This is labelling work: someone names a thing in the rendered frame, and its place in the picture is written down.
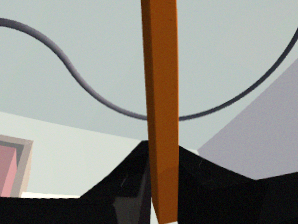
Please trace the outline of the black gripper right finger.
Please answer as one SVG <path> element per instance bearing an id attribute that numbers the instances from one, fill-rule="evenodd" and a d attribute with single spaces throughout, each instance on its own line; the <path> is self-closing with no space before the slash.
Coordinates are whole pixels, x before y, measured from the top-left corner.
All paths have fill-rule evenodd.
<path id="1" fill-rule="evenodd" d="M 177 224 L 279 224 L 298 216 L 298 172 L 253 180 L 178 145 Z"/>

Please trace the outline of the orange bar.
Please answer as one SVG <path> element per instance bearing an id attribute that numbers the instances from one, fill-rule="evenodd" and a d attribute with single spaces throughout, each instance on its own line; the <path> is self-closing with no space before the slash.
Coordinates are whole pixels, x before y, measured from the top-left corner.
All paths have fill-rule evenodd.
<path id="1" fill-rule="evenodd" d="M 178 220 L 176 0 L 140 0 L 152 202 L 158 224 Z"/>

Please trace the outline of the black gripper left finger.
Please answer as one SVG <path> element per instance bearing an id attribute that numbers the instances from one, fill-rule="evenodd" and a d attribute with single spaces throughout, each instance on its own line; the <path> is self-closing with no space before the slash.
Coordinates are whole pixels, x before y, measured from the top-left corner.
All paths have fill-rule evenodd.
<path id="1" fill-rule="evenodd" d="M 82 196 L 0 197 L 0 224 L 150 224 L 149 140 Z"/>

